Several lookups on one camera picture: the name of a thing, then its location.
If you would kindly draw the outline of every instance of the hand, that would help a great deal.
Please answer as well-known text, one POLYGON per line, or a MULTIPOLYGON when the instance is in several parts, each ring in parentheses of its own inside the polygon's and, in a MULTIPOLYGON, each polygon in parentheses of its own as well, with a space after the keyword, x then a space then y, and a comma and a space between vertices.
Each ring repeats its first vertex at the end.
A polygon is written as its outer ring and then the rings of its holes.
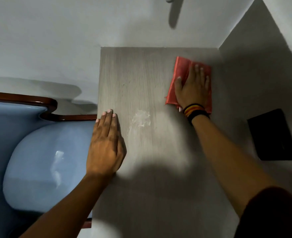
POLYGON ((206 107, 209 85, 210 78, 204 75, 204 69, 199 70, 199 65, 196 65, 195 68, 191 66, 184 86, 181 84, 181 77, 175 81, 175 93, 179 105, 185 108, 190 104, 198 103, 206 107))
POLYGON ((120 168, 125 155, 117 116, 109 109, 94 125, 88 150, 87 175, 112 176, 120 168))

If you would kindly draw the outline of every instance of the chair seat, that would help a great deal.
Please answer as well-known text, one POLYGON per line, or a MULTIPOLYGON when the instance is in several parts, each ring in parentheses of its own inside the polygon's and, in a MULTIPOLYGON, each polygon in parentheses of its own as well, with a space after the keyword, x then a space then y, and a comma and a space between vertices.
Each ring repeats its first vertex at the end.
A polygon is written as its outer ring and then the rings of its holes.
POLYGON ((68 195, 85 175, 94 123, 53 123, 21 140, 4 176, 7 203, 44 213, 68 195))

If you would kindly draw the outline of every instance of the black sleeve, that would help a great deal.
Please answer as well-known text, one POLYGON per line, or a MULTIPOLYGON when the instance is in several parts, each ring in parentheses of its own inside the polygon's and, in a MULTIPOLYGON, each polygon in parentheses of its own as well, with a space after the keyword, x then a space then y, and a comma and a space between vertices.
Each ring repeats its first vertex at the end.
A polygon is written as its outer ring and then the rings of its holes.
POLYGON ((234 237, 292 237, 292 195, 277 187, 258 193, 246 206, 234 237))

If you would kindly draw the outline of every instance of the folded red cloth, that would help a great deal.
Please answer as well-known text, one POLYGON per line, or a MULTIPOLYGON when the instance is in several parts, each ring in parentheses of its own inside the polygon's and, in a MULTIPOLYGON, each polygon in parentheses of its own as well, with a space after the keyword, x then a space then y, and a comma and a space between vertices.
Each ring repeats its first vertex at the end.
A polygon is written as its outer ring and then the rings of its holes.
POLYGON ((189 68, 193 65, 199 64, 200 67, 204 68, 205 75, 208 75, 210 78, 210 85, 209 85, 209 93, 208 93, 208 102, 205 110, 207 113, 212 113, 212 98, 211 98, 211 67, 200 63, 200 62, 193 62, 187 58, 183 57, 177 57, 176 63, 175 63, 175 70, 174 75, 172 77, 172 81, 168 90, 168 95, 166 97, 166 103, 165 104, 175 104, 177 108, 180 107, 180 105, 177 102, 176 94, 175 94, 175 80, 178 77, 181 77, 181 83, 182 85, 185 84, 188 74, 189 74, 189 68))

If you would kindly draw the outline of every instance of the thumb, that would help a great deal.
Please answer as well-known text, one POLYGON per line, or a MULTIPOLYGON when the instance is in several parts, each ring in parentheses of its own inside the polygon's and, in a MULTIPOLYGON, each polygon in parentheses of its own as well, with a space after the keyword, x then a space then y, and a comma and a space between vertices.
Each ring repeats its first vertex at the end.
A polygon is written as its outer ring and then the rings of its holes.
POLYGON ((183 89, 183 85, 181 84, 181 77, 178 77, 175 80, 175 94, 177 98, 181 94, 182 89, 183 89))

